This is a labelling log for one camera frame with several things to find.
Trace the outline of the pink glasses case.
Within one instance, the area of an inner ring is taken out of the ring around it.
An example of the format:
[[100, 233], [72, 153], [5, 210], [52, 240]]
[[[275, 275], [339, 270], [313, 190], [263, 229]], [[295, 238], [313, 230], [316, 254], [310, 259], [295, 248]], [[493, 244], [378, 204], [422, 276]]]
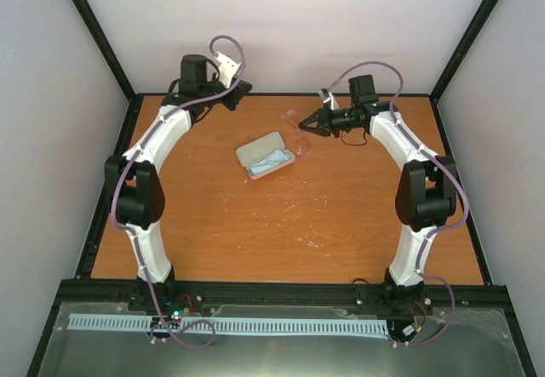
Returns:
[[[283, 150], [284, 153], [290, 157], [290, 160], [278, 165], [277, 167], [269, 169], [266, 172], [258, 174], [257, 176], [251, 175], [249, 173], [249, 166], [260, 162], [262, 159], [267, 157], [275, 150]], [[262, 136], [259, 139], [253, 140], [250, 143], [240, 146], [235, 151], [235, 154], [238, 158], [239, 163], [244, 168], [245, 173], [252, 180], [260, 179], [261, 177], [268, 175], [278, 169], [286, 167], [287, 165], [295, 161], [295, 154], [285, 147], [284, 140], [278, 131], [271, 132], [269, 134], [266, 134], [265, 136]]]

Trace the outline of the brown transparent sunglasses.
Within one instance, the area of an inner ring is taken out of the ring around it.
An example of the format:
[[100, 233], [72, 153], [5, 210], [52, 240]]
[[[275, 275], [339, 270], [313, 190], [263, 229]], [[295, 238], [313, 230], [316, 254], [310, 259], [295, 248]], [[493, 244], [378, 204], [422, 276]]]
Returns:
[[290, 109], [282, 116], [282, 119], [285, 120], [287, 124], [289, 124], [290, 130], [295, 136], [295, 141], [297, 144], [297, 155], [300, 157], [306, 156], [310, 152], [310, 144], [307, 140], [307, 137], [299, 128], [300, 118], [298, 114], [294, 110]]

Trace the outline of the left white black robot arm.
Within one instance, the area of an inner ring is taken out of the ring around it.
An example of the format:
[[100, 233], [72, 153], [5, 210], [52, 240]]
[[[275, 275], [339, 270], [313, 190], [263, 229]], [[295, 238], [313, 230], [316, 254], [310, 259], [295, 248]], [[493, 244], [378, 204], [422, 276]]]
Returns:
[[138, 278], [150, 286], [147, 300], [159, 311], [177, 301], [175, 271], [164, 248], [160, 219], [165, 209], [159, 172], [178, 140], [217, 103], [233, 110], [252, 89], [243, 81], [244, 60], [214, 52], [187, 54], [181, 75], [164, 96], [145, 133], [120, 156], [105, 162], [106, 194], [113, 225], [124, 231], [137, 262]]

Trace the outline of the light blue cleaning cloth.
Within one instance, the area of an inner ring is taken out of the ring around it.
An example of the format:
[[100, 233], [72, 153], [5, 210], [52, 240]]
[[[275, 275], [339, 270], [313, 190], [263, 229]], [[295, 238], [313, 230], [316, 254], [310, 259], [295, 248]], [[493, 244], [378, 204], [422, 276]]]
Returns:
[[252, 164], [248, 167], [248, 171], [251, 175], [257, 176], [263, 172], [268, 171], [278, 165], [289, 161], [290, 157], [287, 156], [283, 150], [275, 150], [270, 153], [267, 157], [262, 159], [260, 162]]

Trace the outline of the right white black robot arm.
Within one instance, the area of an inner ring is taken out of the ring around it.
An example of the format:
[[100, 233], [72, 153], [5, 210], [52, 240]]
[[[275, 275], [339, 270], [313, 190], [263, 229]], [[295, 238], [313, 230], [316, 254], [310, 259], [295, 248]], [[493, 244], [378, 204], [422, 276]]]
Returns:
[[400, 169], [395, 211], [401, 223], [396, 255], [386, 269], [377, 302], [402, 313], [424, 296], [424, 269], [437, 231], [456, 212], [456, 165], [425, 145], [405, 123], [394, 100], [381, 101], [371, 75], [348, 81], [350, 105], [340, 108], [328, 89], [323, 102], [303, 119], [301, 130], [341, 137], [353, 129], [380, 142]]

